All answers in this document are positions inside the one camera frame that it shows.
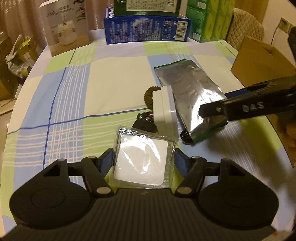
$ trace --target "open cardboard box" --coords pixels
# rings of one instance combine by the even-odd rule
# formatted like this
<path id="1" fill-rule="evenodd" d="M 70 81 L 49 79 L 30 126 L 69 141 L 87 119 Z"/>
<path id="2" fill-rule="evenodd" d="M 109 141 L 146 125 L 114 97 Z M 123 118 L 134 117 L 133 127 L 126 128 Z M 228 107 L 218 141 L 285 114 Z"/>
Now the open cardboard box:
<path id="1" fill-rule="evenodd" d="M 246 36 L 231 72 L 248 87 L 263 81 L 295 75 L 296 68 L 273 46 Z M 283 143 L 291 163 L 296 167 L 296 156 L 293 156 L 278 129 L 277 115 L 267 115 L 267 118 Z"/>

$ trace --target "hand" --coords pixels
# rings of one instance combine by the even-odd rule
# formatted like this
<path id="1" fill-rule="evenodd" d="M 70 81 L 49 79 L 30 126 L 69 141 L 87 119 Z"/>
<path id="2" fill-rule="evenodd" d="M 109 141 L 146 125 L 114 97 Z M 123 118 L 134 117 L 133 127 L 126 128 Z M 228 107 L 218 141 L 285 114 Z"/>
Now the hand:
<path id="1" fill-rule="evenodd" d="M 287 146 L 287 153 L 291 162 L 296 166 L 296 121 L 283 125 L 278 122 L 278 131 L 282 133 L 283 143 Z"/>

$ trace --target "barcode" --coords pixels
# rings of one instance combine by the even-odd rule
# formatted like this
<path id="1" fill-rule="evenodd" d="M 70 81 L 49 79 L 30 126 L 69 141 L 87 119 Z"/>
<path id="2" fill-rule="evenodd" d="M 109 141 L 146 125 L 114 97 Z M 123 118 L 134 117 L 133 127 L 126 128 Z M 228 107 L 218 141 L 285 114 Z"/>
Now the barcode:
<path id="1" fill-rule="evenodd" d="M 186 30 L 187 30 L 188 22 L 185 21 L 178 21 L 177 23 L 177 30 L 175 35 L 176 41 L 184 41 Z"/>
<path id="2" fill-rule="evenodd" d="M 175 6 L 175 0 L 168 0 L 167 5 L 169 6 Z"/>
<path id="3" fill-rule="evenodd" d="M 193 33 L 193 39 L 200 41 L 200 35 L 196 34 L 196 33 Z"/>
<path id="4" fill-rule="evenodd" d="M 202 8 L 202 9 L 206 9 L 207 5 L 203 2 L 198 2 L 197 7 Z"/>

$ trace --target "tablecloth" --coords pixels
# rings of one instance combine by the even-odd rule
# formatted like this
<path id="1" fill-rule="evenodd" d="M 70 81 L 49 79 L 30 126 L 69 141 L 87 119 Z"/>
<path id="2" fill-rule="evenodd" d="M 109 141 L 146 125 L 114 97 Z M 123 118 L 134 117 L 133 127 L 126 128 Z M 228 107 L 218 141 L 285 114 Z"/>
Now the tablecloth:
<path id="1" fill-rule="evenodd" d="M 160 86 L 153 68 L 191 59 L 224 93 L 242 88 L 230 72 L 237 51 L 225 41 L 136 42 L 106 45 L 103 30 L 90 31 L 87 46 L 51 57 L 46 48 L 16 101 L 8 129 L 1 175 L 5 232 L 15 222 L 9 198 L 32 176 L 58 158 L 68 162 L 100 156 L 113 147 L 119 125 L 132 126 L 144 112 L 143 95 Z M 290 229 L 296 206 L 295 170 L 266 117 L 233 121 L 194 145 L 188 156 L 219 162 L 230 158 L 271 187 L 279 197 L 273 225 Z M 181 181 L 174 171 L 173 188 Z M 79 177 L 72 182 L 83 186 Z M 207 177 L 212 183 L 216 177 Z"/>

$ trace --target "humidifier picture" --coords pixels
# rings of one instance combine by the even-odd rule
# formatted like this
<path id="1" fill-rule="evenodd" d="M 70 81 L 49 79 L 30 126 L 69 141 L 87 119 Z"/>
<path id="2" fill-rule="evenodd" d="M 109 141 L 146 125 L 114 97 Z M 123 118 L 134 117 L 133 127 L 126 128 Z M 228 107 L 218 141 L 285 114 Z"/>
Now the humidifier picture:
<path id="1" fill-rule="evenodd" d="M 57 26 L 57 36 L 59 42 L 63 45 L 69 45 L 76 41 L 77 33 L 72 20 L 63 22 Z"/>

